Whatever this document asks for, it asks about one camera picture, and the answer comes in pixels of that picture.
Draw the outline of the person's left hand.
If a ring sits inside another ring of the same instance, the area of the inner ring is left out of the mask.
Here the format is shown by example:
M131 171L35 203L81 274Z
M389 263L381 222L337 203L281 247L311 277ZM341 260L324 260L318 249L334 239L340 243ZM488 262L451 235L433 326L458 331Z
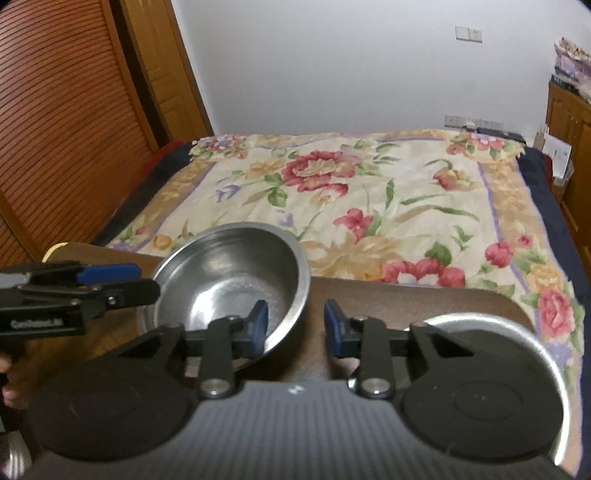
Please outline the person's left hand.
M0 372L1 372L1 398L3 404L8 407L14 407L21 394L15 390L9 382L8 373L12 366L12 359L9 355L2 353L0 356Z

